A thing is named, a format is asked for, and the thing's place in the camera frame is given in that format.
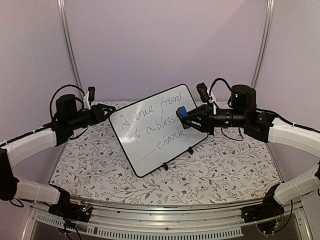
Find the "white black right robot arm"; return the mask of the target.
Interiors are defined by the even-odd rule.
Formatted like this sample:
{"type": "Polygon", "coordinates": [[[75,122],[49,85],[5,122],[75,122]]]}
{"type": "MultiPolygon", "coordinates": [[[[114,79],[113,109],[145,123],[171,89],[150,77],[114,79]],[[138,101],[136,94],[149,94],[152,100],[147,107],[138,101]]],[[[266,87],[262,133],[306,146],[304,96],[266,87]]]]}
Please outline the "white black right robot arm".
{"type": "MultiPolygon", "coordinates": [[[[204,83],[199,83],[196,89],[203,104],[192,110],[182,106],[176,111],[184,129],[193,128],[213,135],[216,128],[241,128],[245,135],[274,148],[286,148],[298,156],[306,154],[319,159],[319,130],[290,122],[274,111],[257,108],[254,88],[243,84],[229,87],[229,108],[219,108],[204,83]]],[[[303,167],[294,178],[273,186],[267,192],[258,213],[262,218],[269,218],[278,210],[278,205],[319,189],[320,165],[315,163],[309,169],[303,167]]]]}

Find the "blue whiteboard eraser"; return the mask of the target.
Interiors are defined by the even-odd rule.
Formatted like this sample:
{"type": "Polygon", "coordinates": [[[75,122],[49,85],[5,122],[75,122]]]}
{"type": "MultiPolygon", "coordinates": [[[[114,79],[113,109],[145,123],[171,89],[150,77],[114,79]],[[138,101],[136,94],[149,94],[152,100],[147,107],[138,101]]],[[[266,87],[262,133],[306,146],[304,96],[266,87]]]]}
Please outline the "blue whiteboard eraser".
{"type": "Polygon", "coordinates": [[[180,120],[189,116],[189,114],[184,106],[181,106],[176,110],[176,115],[180,120]]]}

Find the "white whiteboard black frame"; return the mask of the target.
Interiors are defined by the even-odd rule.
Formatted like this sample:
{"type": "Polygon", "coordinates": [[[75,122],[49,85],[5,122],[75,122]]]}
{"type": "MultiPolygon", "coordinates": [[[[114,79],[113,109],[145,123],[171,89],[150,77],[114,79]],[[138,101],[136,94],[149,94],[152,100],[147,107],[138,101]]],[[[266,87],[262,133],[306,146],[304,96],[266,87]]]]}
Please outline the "white whiteboard black frame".
{"type": "Polygon", "coordinates": [[[184,129],[176,115],[196,103],[186,84],[179,84],[122,107],[109,121],[135,175],[150,174],[208,137],[193,128],[184,129]]]}

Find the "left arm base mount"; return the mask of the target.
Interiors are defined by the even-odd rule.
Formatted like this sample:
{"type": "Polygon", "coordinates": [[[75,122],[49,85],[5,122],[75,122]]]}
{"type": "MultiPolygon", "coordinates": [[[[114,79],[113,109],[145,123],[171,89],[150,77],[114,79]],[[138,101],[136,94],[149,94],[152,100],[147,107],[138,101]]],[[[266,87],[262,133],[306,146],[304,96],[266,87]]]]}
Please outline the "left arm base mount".
{"type": "Polygon", "coordinates": [[[51,215],[84,223],[89,222],[92,213],[92,205],[90,203],[85,203],[83,200],[79,203],[72,203],[68,191],[53,184],[49,185],[60,193],[57,204],[52,204],[48,209],[51,215]]]}

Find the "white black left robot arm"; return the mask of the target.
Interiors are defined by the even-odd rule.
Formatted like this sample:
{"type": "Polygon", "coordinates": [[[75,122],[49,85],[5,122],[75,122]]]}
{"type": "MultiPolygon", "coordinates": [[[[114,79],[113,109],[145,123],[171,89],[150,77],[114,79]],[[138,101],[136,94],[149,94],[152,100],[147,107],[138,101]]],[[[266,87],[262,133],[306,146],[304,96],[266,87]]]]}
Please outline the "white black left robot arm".
{"type": "Polygon", "coordinates": [[[44,202],[54,205],[63,216],[74,213],[74,205],[66,200],[69,193],[57,186],[44,185],[14,176],[12,169],[22,161],[46,149],[58,147],[76,139],[74,131],[97,125],[115,112],[114,106],[98,103],[93,105],[94,96],[87,92],[83,99],[74,94],[65,94],[56,102],[56,113],[51,122],[0,145],[0,199],[44,202]]]}

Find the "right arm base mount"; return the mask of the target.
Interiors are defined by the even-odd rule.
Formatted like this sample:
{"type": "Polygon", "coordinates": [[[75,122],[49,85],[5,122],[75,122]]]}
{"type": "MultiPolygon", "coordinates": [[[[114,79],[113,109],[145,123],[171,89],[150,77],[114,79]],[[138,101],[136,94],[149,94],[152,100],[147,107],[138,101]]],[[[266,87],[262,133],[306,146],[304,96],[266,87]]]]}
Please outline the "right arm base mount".
{"type": "Polygon", "coordinates": [[[267,191],[262,203],[241,208],[241,218],[244,219],[245,223],[273,218],[273,220],[257,224],[258,230],[265,235],[276,232],[280,222],[276,220],[275,217],[282,217],[285,213],[284,207],[274,199],[276,188],[279,185],[278,183],[267,191]]]}

